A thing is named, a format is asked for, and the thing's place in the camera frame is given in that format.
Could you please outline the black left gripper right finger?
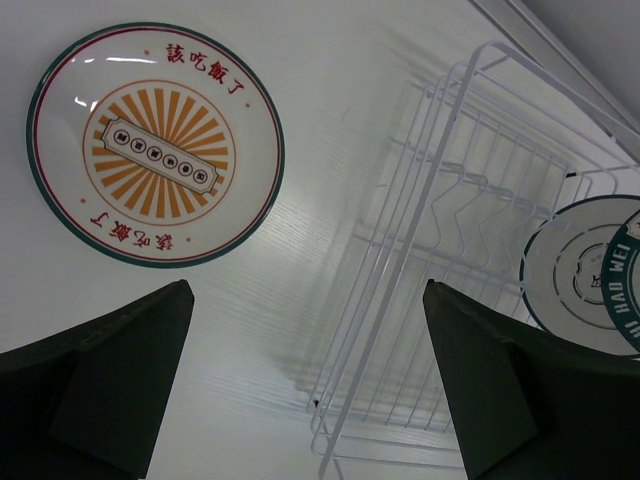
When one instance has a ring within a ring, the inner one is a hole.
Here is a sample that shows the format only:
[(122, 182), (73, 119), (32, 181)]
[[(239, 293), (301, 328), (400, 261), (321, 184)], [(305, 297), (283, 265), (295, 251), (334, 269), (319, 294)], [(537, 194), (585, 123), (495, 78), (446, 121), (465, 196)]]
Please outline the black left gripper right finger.
[(423, 306), (470, 479), (636, 479), (639, 364), (428, 281)]

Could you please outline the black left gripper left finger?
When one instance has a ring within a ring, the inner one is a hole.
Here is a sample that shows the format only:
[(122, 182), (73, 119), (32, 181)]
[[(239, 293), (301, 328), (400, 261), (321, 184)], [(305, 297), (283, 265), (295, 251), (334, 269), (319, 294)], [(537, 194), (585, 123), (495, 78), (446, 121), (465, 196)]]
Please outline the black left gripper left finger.
[(193, 308), (179, 280), (2, 353), (2, 478), (146, 478)]

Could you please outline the white plate with dark rim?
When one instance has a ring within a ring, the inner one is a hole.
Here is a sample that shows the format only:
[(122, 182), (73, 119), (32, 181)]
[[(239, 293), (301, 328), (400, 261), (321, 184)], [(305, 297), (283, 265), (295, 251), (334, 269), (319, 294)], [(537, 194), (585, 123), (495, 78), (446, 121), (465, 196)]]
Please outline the white plate with dark rim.
[(527, 310), (544, 331), (605, 353), (639, 356), (609, 316), (601, 278), (611, 239), (638, 209), (634, 195), (597, 196), (562, 208), (532, 235), (519, 280)]

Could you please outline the green rimmed lettered plate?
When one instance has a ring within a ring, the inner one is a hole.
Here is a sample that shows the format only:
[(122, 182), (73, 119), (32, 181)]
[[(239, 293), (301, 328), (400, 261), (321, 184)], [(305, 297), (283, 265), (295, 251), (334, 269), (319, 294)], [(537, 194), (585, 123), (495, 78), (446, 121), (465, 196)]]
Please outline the green rimmed lettered plate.
[(610, 320), (639, 352), (639, 211), (616, 231), (601, 267), (601, 292)]

